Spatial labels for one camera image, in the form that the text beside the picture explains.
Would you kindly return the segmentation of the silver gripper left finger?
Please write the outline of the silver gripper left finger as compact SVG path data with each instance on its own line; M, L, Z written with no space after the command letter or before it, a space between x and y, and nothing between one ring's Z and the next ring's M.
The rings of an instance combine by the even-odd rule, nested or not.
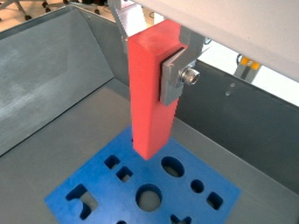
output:
M107 0L107 2L120 31L124 53L127 53L127 39L133 33L133 26L129 21L129 17L132 16L135 3L131 0Z

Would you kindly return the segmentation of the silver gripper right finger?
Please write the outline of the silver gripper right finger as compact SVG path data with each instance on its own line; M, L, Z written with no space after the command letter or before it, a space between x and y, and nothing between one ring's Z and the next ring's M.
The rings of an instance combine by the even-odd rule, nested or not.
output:
M187 27L180 28L179 41L183 47L161 65L160 102L169 106L183 93L183 85L193 85L200 73L193 69L201 55L205 38Z

